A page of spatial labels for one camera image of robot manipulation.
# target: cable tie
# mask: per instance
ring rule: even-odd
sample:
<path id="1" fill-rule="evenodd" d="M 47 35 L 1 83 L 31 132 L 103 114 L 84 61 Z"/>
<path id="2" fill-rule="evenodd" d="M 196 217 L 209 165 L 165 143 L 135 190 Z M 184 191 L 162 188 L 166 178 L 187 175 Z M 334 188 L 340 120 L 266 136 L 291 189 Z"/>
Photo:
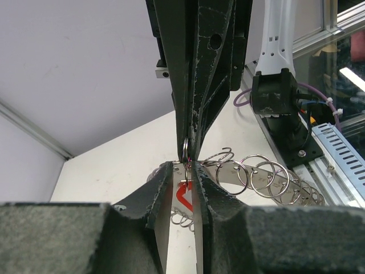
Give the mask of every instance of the cable tie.
<path id="1" fill-rule="evenodd" d="M 339 108 L 338 110 L 332 112 L 333 116 L 337 115 L 342 115 L 343 114 L 343 108 Z"/>
<path id="2" fill-rule="evenodd" d="M 326 101 L 326 105 L 329 105 L 329 103 L 332 103 L 332 102 L 333 102 L 332 97 L 328 97 L 327 101 Z"/>

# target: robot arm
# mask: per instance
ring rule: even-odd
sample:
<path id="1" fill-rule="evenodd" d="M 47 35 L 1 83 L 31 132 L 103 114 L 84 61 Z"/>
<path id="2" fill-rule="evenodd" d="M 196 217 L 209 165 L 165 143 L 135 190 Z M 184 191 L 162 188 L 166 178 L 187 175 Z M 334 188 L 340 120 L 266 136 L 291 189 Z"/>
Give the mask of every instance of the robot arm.
<path id="1" fill-rule="evenodd" d="M 293 40 L 298 0 L 266 0 L 261 55 L 256 73 L 280 74 L 289 69 L 295 77 Z"/>
<path id="2" fill-rule="evenodd" d="M 265 1 L 262 47 L 250 96 L 253 111 L 263 119 L 289 168 L 323 153 L 311 136 L 310 110 L 306 118 L 308 129 L 298 115 L 301 109 L 293 65 L 297 4 L 298 0 Z"/>

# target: glass panel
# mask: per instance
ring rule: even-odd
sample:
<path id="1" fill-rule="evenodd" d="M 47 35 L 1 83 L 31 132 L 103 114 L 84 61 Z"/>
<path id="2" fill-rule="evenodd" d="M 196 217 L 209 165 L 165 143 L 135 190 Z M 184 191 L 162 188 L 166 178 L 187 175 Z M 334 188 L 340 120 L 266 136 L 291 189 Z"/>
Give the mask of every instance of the glass panel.
<path id="1" fill-rule="evenodd" d="M 365 2 L 365 1 L 364 0 L 338 0 L 337 1 L 337 13 L 342 13 L 363 2 Z"/>
<path id="2" fill-rule="evenodd" d="M 294 67 L 297 81 L 319 89 L 343 109 L 342 133 L 365 158 L 365 30 L 295 59 Z M 312 114 L 318 124 L 334 122 L 323 102 L 313 106 Z"/>

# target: light fixture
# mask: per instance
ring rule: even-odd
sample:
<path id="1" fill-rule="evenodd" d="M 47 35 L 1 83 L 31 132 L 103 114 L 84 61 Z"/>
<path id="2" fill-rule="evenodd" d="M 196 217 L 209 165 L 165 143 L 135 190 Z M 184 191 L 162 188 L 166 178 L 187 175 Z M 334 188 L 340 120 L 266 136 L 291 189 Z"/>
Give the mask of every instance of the light fixture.
<path id="1" fill-rule="evenodd" d="M 344 67 L 340 69 L 340 73 L 365 92 L 365 81 L 358 77 L 352 70 L 348 67 Z"/>

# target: blue cable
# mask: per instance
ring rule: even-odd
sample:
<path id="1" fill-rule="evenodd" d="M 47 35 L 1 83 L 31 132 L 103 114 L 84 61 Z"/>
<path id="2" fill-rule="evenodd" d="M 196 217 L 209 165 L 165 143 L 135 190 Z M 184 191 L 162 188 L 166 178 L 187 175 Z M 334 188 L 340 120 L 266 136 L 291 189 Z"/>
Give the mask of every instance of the blue cable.
<path id="1" fill-rule="evenodd" d="M 325 102 L 321 102 L 321 101 L 307 101 L 307 102 L 304 102 L 304 103 L 302 103 L 302 106 L 304 105 L 304 104 L 326 104 Z"/>

